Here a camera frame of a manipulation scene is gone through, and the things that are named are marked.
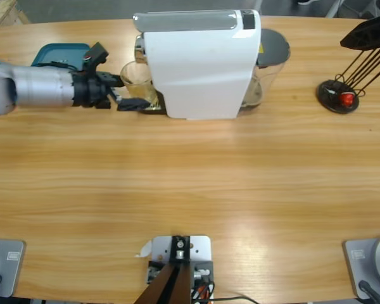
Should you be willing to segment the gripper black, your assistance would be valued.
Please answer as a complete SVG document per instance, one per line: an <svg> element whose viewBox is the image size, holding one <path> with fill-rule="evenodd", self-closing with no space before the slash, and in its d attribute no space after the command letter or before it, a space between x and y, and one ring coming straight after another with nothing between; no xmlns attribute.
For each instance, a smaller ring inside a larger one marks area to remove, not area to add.
<svg viewBox="0 0 380 304"><path fill-rule="evenodd" d="M108 72L72 72L74 97L72 106L83 108L110 109L112 100L117 96L113 92L115 87L124 87L119 75ZM142 98L122 98L117 104L118 111L142 111L149 108L151 103Z"/></svg>

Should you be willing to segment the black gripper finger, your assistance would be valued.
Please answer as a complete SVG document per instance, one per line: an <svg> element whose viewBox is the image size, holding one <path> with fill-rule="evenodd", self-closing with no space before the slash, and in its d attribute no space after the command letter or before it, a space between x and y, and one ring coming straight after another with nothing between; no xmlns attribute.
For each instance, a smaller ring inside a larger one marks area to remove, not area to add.
<svg viewBox="0 0 380 304"><path fill-rule="evenodd" d="M340 41L340 46L359 51L380 48L380 16L357 25Z"/></svg>

